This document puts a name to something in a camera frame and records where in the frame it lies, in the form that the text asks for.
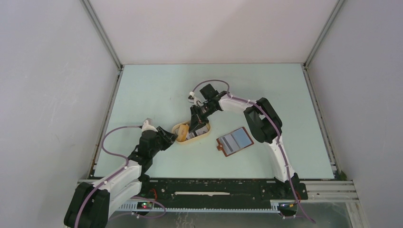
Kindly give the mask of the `orange VIP card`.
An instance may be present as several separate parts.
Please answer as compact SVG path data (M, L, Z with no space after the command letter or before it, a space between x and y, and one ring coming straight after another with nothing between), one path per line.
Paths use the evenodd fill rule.
M189 125L187 124L181 124L178 128L177 131L177 141L178 142L184 142L186 141L186 138L188 136L188 132L189 132Z

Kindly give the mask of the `brown leather card holder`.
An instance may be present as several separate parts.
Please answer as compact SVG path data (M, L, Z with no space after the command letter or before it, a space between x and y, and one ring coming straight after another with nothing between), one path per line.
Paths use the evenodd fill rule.
M248 134L245 127L238 128L226 135L216 139L217 150L221 151L225 157L234 155L254 144L253 139Z

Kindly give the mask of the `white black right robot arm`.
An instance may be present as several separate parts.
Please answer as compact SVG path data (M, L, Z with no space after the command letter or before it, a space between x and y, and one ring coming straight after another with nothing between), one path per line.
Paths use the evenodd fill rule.
M205 99L203 102L189 93L191 119L189 132L194 133L209 123L209 116L217 111L240 112L244 114L249 131L253 138L264 143L272 150L274 177L277 181L277 194L284 199L290 198L296 191L299 178L292 168L284 149L282 138L282 121L268 99L246 100L231 94L229 91L218 92L211 84L200 90Z

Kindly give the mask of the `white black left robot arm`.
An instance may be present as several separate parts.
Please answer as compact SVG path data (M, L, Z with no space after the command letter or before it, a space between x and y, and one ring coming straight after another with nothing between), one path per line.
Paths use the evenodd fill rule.
M111 215L131 197L144 198L150 192L149 176L145 173L154 156L167 150L177 138L162 127L154 127L150 119L138 126L139 143L129 156L120 155L124 163L113 173L77 185L64 217L68 228L104 228Z

